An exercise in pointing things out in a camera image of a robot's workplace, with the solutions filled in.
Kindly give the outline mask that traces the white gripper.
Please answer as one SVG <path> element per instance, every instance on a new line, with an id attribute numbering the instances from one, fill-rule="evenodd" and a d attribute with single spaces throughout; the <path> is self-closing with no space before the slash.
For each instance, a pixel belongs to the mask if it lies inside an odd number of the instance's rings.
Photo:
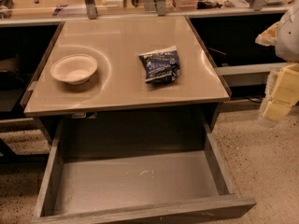
<path id="1" fill-rule="evenodd" d="M 279 23 L 259 34 L 255 42 L 266 47 L 276 44 L 276 55 L 294 62 L 270 72 L 260 106 L 260 122 L 281 122 L 299 102 L 299 3 L 294 3 Z"/>

